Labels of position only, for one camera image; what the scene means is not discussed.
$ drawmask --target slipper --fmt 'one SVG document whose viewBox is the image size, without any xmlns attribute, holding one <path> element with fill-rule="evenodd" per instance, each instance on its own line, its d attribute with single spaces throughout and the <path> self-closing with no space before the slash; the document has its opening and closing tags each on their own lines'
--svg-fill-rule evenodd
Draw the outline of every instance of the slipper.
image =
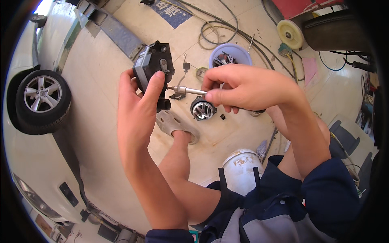
<svg viewBox="0 0 389 243">
<path fill-rule="evenodd" d="M 161 131 L 171 136 L 172 138 L 174 138 L 172 135 L 173 131 L 181 130 L 189 132 L 192 135 L 192 139 L 189 144 L 195 144 L 200 139 L 200 133 L 190 125 L 183 122 L 181 118 L 178 117 L 174 112 L 162 110 L 161 112 L 157 113 L 156 122 Z"/>
</svg>

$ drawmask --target car tire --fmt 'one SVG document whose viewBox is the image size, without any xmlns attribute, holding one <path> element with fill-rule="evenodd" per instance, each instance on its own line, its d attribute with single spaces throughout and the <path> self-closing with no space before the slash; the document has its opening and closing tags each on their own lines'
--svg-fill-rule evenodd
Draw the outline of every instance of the car tire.
<svg viewBox="0 0 389 243">
<path fill-rule="evenodd" d="M 31 19 L 32 22 L 38 23 L 38 28 L 41 28 L 45 25 L 47 21 L 47 16 L 44 15 L 39 15 L 39 14 L 34 14 Z"/>
<path fill-rule="evenodd" d="M 65 79 L 56 72 L 37 70 L 28 74 L 16 93 L 20 126 L 32 135 L 57 131 L 69 113 L 71 98 Z"/>
</svg>

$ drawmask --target white cylinder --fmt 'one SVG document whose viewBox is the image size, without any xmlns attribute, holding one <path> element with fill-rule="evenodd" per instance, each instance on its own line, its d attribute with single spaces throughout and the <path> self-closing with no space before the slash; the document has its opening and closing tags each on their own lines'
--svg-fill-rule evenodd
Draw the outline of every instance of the white cylinder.
<svg viewBox="0 0 389 243">
<path fill-rule="evenodd" d="M 238 149 L 223 162 L 227 188 L 245 196 L 255 188 L 254 167 L 258 167 L 259 177 L 264 169 L 257 153 L 250 149 Z"/>
</svg>

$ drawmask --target leg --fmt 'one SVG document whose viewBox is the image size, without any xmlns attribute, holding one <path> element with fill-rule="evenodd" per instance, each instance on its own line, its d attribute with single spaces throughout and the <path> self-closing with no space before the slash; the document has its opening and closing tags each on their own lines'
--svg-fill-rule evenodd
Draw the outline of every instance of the leg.
<svg viewBox="0 0 389 243">
<path fill-rule="evenodd" d="M 286 126 L 285 119 L 281 109 L 277 105 L 275 105 L 267 108 L 266 113 L 272 118 L 275 126 L 281 132 L 281 134 L 287 139 L 289 139 L 288 128 Z M 326 140 L 329 146 L 330 136 L 329 136 L 329 129 L 327 125 L 319 118 L 317 118 L 317 123 L 324 136 L 324 139 Z M 289 146 L 288 150 L 284 155 L 284 158 L 278 165 L 278 168 L 280 171 L 284 172 L 285 174 L 287 174 L 292 178 L 299 179 L 299 180 L 303 179 L 301 178 L 301 175 L 296 165 L 296 161 L 294 160 L 292 145 Z"/>
<path fill-rule="evenodd" d="M 174 142 L 158 166 L 177 199 L 184 206 L 188 224 L 205 221 L 218 204 L 221 192 L 189 182 L 190 161 L 188 157 L 189 133 L 173 131 Z"/>
</svg>

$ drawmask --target left hand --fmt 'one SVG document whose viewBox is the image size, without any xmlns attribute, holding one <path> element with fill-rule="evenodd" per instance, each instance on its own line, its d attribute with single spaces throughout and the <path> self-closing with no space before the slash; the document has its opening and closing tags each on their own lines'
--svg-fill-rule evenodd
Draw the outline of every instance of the left hand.
<svg viewBox="0 0 389 243">
<path fill-rule="evenodd" d="M 120 75 L 117 142 L 123 166 L 139 152 L 147 151 L 164 84 L 165 74 L 158 71 L 151 77 L 145 94 L 137 95 L 138 85 L 132 69 Z"/>
</svg>

